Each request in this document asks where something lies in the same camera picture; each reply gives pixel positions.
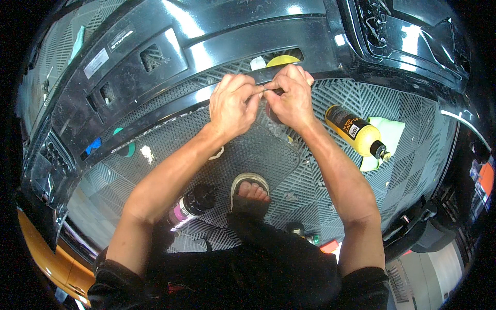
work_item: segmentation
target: yellow bottle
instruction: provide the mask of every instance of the yellow bottle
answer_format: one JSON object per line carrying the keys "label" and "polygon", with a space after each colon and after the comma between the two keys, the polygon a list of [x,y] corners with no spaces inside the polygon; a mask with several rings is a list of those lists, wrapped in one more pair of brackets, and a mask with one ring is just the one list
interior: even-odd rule
{"label": "yellow bottle", "polygon": [[340,106],[333,105],[325,113],[325,122],[355,151],[364,156],[374,156],[387,162],[391,154],[380,141],[379,129]]}

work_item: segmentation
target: hand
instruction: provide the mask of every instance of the hand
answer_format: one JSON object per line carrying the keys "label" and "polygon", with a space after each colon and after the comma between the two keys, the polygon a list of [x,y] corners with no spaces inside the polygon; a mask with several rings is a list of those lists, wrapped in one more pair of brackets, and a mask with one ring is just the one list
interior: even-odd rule
{"label": "hand", "polygon": [[313,77],[299,65],[289,64],[279,71],[267,89],[282,88],[284,94],[276,95],[268,90],[263,93],[270,107],[284,124],[296,132],[314,123],[317,119],[311,105]]}
{"label": "hand", "polygon": [[263,86],[255,86],[252,77],[242,74],[226,74],[217,84],[210,96],[210,123],[226,142],[253,124],[263,90]]}

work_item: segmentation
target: microfiber towel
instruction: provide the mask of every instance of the microfiber towel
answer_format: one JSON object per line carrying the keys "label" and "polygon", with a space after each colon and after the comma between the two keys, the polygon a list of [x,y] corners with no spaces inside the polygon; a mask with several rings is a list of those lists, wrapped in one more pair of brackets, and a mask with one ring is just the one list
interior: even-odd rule
{"label": "microfiber towel", "polygon": [[74,59],[74,57],[76,57],[77,53],[83,46],[84,29],[85,29],[84,26],[81,26],[81,28],[79,28],[79,31],[77,32],[76,42],[74,42],[74,46],[72,47],[72,53],[70,53],[70,58],[67,61],[68,64]]}
{"label": "microfiber towel", "polygon": [[[368,122],[379,129],[381,142],[384,143],[386,150],[393,156],[398,147],[398,142],[400,141],[403,129],[405,129],[405,123],[390,121],[379,117],[369,118]],[[379,169],[379,166],[382,163],[382,159],[376,159],[374,156],[364,157],[362,165],[360,166],[360,171]]]}

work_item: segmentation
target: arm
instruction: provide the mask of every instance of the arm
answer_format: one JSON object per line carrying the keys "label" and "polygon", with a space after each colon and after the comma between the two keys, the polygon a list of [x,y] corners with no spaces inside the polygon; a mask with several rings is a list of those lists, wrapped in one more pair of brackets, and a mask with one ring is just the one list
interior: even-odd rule
{"label": "arm", "polygon": [[283,88],[281,96],[266,91],[279,119],[293,128],[312,151],[329,196],[343,222],[345,238],[339,267],[343,276],[364,267],[384,269],[380,213],[367,180],[314,116],[311,105],[312,76],[300,66],[288,65],[266,84]]}
{"label": "arm", "polygon": [[189,180],[215,151],[248,131],[255,121],[263,86],[253,78],[226,75],[210,97],[211,122],[166,158],[134,188],[110,240],[106,259],[139,276],[146,270],[153,226],[172,207]]}

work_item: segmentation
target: toe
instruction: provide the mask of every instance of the toe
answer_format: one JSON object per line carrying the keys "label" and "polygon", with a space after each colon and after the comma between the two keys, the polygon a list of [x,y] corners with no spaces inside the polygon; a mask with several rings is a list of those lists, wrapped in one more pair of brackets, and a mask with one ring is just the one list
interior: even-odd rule
{"label": "toe", "polygon": [[256,190],[258,189],[258,184],[257,183],[252,183],[251,188],[249,189],[247,198],[255,198],[255,193]]}
{"label": "toe", "polygon": [[253,196],[255,199],[260,199],[260,195],[262,195],[263,188],[259,187],[256,189],[255,196]]}
{"label": "toe", "polygon": [[258,199],[264,200],[266,197],[267,197],[267,192],[263,190],[262,193],[260,194],[260,196],[258,197]]}
{"label": "toe", "polygon": [[246,197],[249,193],[250,188],[251,188],[250,182],[243,181],[240,185],[240,191],[238,192],[238,195],[241,197]]}

